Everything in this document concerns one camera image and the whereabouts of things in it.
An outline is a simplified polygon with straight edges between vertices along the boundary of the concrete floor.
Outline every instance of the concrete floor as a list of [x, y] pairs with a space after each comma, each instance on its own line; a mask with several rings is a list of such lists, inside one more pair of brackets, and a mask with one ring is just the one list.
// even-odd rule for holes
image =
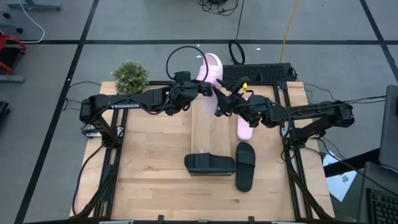
[[[12, 110], [0, 132], [2, 223], [15, 220], [93, 0], [62, 2], [60, 12], [29, 11], [32, 18], [46, 30], [45, 42], [28, 45], [25, 57], [16, 68], [16, 74], [25, 76], [24, 84], [0, 84], [0, 101], [9, 102]], [[383, 38], [398, 40], [398, 30], [392, 29], [398, 20], [398, 2], [366, 0], [366, 3]], [[241, 4], [242, 0], [239, 0], [236, 11], [229, 17], [223, 17], [203, 12], [196, 1], [99, 0], [86, 40], [176, 41], [174, 44], [153, 41], [124, 45], [118, 45], [118, 42], [89, 42], [80, 54], [72, 83], [108, 81], [115, 66], [127, 59], [143, 63], [150, 70], [150, 80], [166, 80], [165, 60], [173, 49], [181, 46], [176, 43], [183, 40], [193, 40], [191, 44], [200, 44], [204, 52], [215, 53], [224, 64], [232, 64], [227, 44], [201, 43], [235, 39]], [[238, 39], [283, 39], [294, 4], [294, 0], [246, 1]], [[14, 22], [25, 29], [23, 34], [2, 29], [5, 33], [24, 40], [41, 36], [40, 30], [22, 11], [8, 9], [4, 3], [0, 5], [0, 11], [10, 13]], [[377, 40], [377, 37], [360, 1], [303, 0], [289, 39]], [[243, 45], [246, 63], [279, 61], [280, 45], [256, 43]], [[284, 62], [294, 66], [301, 81], [327, 88], [341, 100], [383, 95], [388, 84], [397, 84], [379, 44], [366, 41], [361, 45], [325, 43], [329, 45], [315, 42], [287, 45]], [[398, 45], [387, 47], [398, 60]], [[179, 52], [170, 61], [170, 69], [190, 70], [195, 74], [201, 63], [197, 55], [189, 50]], [[309, 89], [313, 91], [312, 102], [330, 100], [328, 93]], [[68, 97], [82, 100], [97, 94], [98, 90], [96, 85], [79, 85], [70, 89]], [[71, 106], [78, 108], [77, 104], [72, 103]], [[355, 124], [348, 129], [330, 129], [326, 136], [345, 157], [377, 148], [382, 112], [383, 103], [355, 105]], [[77, 111], [68, 110], [61, 114], [25, 222], [68, 217], [86, 146], [80, 127]], [[356, 217], [360, 187], [361, 178], [357, 176], [343, 202], [333, 199], [338, 217]]]

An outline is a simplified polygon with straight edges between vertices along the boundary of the black slide sandal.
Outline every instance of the black slide sandal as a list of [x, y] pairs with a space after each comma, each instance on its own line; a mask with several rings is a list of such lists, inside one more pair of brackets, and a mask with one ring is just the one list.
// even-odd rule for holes
[[236, 188], [248, 192], [253, 184], [256, 153], [253, 147], [241, 142], [236, 147]]
[[184, 164], [191, 175], [232, 175], [235, 172], [232, 157], [211, 155], [209, 152], [188, 154]]

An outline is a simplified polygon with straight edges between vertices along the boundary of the potted plant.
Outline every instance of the potted plant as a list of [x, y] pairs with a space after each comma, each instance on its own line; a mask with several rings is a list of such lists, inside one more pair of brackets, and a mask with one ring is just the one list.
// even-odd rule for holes
[[116, 66], [111, 74], [119, 94], [140, 93], [148, 85], [149, 72], [141, 64], [132, 60]]

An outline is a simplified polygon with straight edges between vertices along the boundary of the black keyboard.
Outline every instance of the black keyboard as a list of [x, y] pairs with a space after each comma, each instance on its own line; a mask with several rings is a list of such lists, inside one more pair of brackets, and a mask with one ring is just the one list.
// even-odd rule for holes
[[290, 63], [272, 63], [256, 65], [224, 65], [223, 81], [236, 81], [249, 77], [253, 82], [295, 81], [289, 72]]
[[366, 189], [369, 223], [398, 224], [398, 198], [380, 190]]

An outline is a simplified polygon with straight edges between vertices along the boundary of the wooden tabletop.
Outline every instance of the wooden tabletop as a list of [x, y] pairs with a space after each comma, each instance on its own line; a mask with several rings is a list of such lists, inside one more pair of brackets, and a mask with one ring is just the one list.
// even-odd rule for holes
[[[292, 106], [306, 105], [303, 83], [288, 82]], [[249, 86], [256, 94], [274, 99], [271, 86]], [[116, 94], [113, 82], [103, 82], [101, 93]], [[112, 112], [104, 118], [110, 123]], [[229, 118], [231, 155], [234, 157], [239, 140], [236, 136], [237, 116]], [[296, 127], [310, 123], [295, 121]], [[152, 116], [143, 110], [129, 110], [113, 202], [113, 220], [213, 220], [256, 221], [294, 220], [289, 181], [285, 162], [280, 158], [282, 140], [279, 127], [259, 125], [248, 142], [256, 152], [256, 168], [252, 189], [240, 192], [235, 176], [190, 176], [183, 158], [191, 150], [192, 112], [173, 116], [162, 113]], [[84, 161], [101, 144], [88, 141]], [[316, 140], [307, 147], [318, 150]], [[105, 150], [101, 150], [83, 171], [76, 209], [81, 211], [98, 188]], [[309, 191], [324, 210], [334, 217], [320, 156], [302, 149], [302, 161]], [[297, 188], [301, 216], [305, 216], [302, 194]]]

